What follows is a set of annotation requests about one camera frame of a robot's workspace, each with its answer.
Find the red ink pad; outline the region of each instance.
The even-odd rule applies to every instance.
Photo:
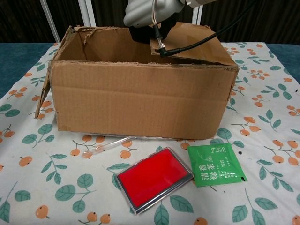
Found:
[[[192,178],[193,173],[170,148],[148,156],[117,175],[117,181],[136,214]]]

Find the black cable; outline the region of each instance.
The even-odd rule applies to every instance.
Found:
[[[178,54],[180,52],[195,48],[199,45],[202,45],[208,41],[210,41],[211,39],[219,36],[220,34],[224,33],[225,31],[227,31],[228,29],[230,29],[233,25],[235,25],[238,21],[240,21],[242,19],[242,17],[250,10],[250,8],[257,2],[258,0],[253,0],[251,3],[249,3],[249,5],[244,9],[244,11],[242,11],[233,21],[231,21],[227,26],[225,26],[224,28],[222,28],[221,30],[217,31],[216,33],[210,35],[209,37],[196,42],[195,44],[183,47],[183,48],[175,48],[175,49],[171,49],[171,50],[166,50],[165,48],[162,48],[159,50],[160,55],[162,57],[164,56],[171,56],[174,54]]]

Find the cardboard box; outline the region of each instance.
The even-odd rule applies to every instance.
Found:
[[[178,23],[166,49],[213,31]],[[95,134],[207,139],[220,124],[238,73],[217,38],[171,58],[127,28],[69,28],[49,63],[36,116],[50,87],[58,129]]]

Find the cardboard box flap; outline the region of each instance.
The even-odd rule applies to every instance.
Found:
[[[56,52],[55,56],[53,59],[57,59],[59,58],[59,56],[61,55],[61,53],[64,51],[65,49],[65,43],[67,40],[69,40],[71,37],[74,36],[74,30],[72,29],[71,26],[69,26],[69,28],[67,29],[66,31],[66,34],[64,36],[64,38],[62,39],[61,41],[61,44],[58,48],[58,51]],[[36,109],[36,113],[34,115],[34,118],[37,118],[38,115],[39,115],[39,111],[40,111],[40,108],[45,100],[45,98],[47,97],[47,94],[50,90],[50,69],[51,69],[51,64],[52,60],[49,61],[49,64],[48,64],[48,69],[47,69],[47,74],[46,74],[46,78],[45,78],[45,82],[44,82],[44,85],[43,85],[43,88],[42,88],[42,92],[41,92],[41,98],[38,102],[38,105],[37,105],[37,109]]]
[[[212,34],[214,34],[214,32],[208,26],[177,22],[167,38],[163,40],[163,43],[165,44],[166,50],[181,48],[201,41]],[[151,53],[158,55],[157,40],[152,39],[150,45]],[[203,60],[230,66],[236,65],[216,37],[203,45],[173,55],[172,57]]]

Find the tablecloth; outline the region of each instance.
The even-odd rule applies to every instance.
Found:
[[[223,45],[240,72],[215,137],[133,140],[83,158],[116,138],[58,131],[51,93],[34,118],[54,44],[0,100],[0,224],[300,224],[300,86],[264,43]],[[133,214],[119,171],[166,146],[190,165],[188,146],[218,143],[232,145],[247,182],[191,181]]]

